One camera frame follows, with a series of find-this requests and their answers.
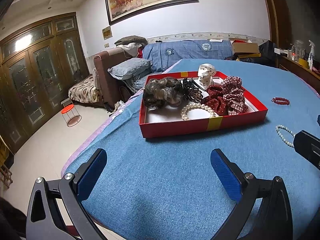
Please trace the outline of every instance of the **white spray bottle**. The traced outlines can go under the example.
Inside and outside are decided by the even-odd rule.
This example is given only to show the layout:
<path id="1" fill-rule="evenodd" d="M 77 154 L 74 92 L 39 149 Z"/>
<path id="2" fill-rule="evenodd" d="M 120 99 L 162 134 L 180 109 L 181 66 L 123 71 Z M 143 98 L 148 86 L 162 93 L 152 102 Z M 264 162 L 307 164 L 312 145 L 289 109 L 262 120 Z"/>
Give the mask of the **white spray bottle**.
<path id="1" fill-rule="evenodd" d="M 308 62 L 309 62 L 309 69 L 312 70 L 313 58 L 315 56 L 315 44 L 311 40 L 309 40 L 309 42 L 310 42 L 310 46 L 311 46 L 311 51 L 309 54 Z"/>

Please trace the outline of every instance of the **floor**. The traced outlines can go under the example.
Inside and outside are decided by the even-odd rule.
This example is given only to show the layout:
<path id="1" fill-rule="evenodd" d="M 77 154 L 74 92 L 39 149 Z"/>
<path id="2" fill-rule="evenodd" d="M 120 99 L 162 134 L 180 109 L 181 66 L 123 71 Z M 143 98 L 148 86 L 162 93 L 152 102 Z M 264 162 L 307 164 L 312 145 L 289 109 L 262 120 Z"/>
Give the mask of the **floor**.
<path id="1" fill-rule="evenodd" d="M 67 127 L 61 113 L 57 113 L 14 156 L 10 168 L 13 183 L 3 192 L 3 197 L 25 214 L 36 178 L 60 179 L 61 169 L 68 158 L 110 115 L 103 108 L 76 105 L 76 109 L 82 116 L 78 124 Z M 72 225 L 61 200 L 58 205 L 66 225 Z M 112 231 L 99 229 L 108 240 L 124 240 Z"/>

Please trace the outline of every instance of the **blue tablecloth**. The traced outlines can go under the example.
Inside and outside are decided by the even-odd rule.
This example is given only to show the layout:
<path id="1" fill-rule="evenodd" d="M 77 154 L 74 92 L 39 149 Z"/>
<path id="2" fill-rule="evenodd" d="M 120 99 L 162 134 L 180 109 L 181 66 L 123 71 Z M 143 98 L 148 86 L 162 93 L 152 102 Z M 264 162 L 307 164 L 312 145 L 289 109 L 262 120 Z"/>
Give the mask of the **blue tablecloth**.
<path id="1" fill-rule="evenodd" d="M 210 164 L 211 151 L 220 148 L 244 172 L 260 179 L 276 175 L 284 179 L 297 239 L 320 206 L 320 172 L 282 142 L 275 126 L 320 137 L 319 98 L 292 73 L 257 64 L 186 59 L 171 72 L 195 71 L 203 63 L 241 77 L 243 86 L 269 109 L 265 122 L 146 140 L 138 125 L 139 96 L 66 170 L 75 172 L 97 148 L 108 154 L 107 166 L 84 207 L 127 240 L 208 240 L 235 205 Z M 287 98 L 291 104 L 276 105 L 273 97 Z M 293 140 L 285 132 L 284 136 Z M 259 205 L 256 201 L 242 235 L 249 231 Z"/>

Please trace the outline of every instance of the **pillow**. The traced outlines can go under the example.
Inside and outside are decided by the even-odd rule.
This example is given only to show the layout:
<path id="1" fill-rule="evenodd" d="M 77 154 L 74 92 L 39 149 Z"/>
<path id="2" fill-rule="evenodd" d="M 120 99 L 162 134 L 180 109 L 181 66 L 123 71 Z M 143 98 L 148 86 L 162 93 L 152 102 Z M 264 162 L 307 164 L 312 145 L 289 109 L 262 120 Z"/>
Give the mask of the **pillow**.
<path id="1" fill-rule="evenodd" d="M 126 80 L 135 77 L 150 68 L 150 60 L 133 57 L 112 68 L 108 72 L 116 79 Z"/>
<path id="2" fill-rule="evenodd" d="M 99 76 L 98 76 L 98 71 L 96 68 L 92 70 L 92 76 L 93 76 L 93 83 L 96 89 L 101 90 L 100 86 L 100 81 L 99 81 Z"/>

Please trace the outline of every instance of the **red box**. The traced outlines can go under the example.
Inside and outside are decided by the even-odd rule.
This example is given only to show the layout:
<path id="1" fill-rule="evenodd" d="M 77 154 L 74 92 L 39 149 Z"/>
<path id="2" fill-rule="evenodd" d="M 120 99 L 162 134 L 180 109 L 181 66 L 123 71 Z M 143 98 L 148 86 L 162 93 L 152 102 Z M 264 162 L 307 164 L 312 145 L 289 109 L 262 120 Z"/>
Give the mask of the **red box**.
<path id="1" fill-rule="evenodd" d="M 156 75 L 150 75 L 147 78 L 146 84 L 149 82 L 151 78 L 155 79 L 162 79 L 164 77 L 174 77 L 177 79 L 183 79 L 183 78 L 198 78 L 198 72 L 197 71 L 191 71 L 191 72 L 176 72 L 176 73 L 166 73 L 166 74 L 156 74 Z M 214 76 L 215 81 L 221 81 L 227 76 L 219 71 Z M 202 119 L 195 119 L 195 120 L 188 120 L 184 121 L 181 119 L 180 116 L 180 109 L 183 107 L 181 104 L 181 107 L 178 109 L 172 108 L 171 113 L 174 115 L 178 115 L 180 117 L 180 120 L 178 119 L 176 121 L 164 121 L 164 122 L 148 122 L 147 120 L 147 114 L 151 116 L 155 116 L 153 118 L 156 120 L 158 117 L 163 118 L 166 116 L 166 112 L 164 111 L 170 111 L 165 109 L 156 109 L 156 111 L 162 111 L 162 114 L 156 113 L 153 114 L 151 109 L 147 109 L 144 106 L 143 100 L 141 102 L 141 108 L 140 108 L 140 116 L 139 116 L 139 125 L 141 129 L 141 133 L 144 138 L 154 138 L 154 137 L 164 137 L 164 136 L 174 136 L 174 135 L 182 135 L 182 134 L 190 134 L 190 133 L 198 133 L 198 132 L 206 132 L 211 130 L 219 130 L 224 128 L 231 128 L 241 125 L 247 125 L 257 122 L 262 122 L 266 114 L 268 112 L 268 109 L 257 99 L 255 96 L 253 96 L 249 91 L 242 88 L 244 90 L 244 97 L 246 104 L 249 106 L 249 110 L 245 114 L 238 114 L 238 115 L 227 115 L 227 116 L 219 116 L 219 117 L 211 117 L 211 118 L 202 118 Z"/>

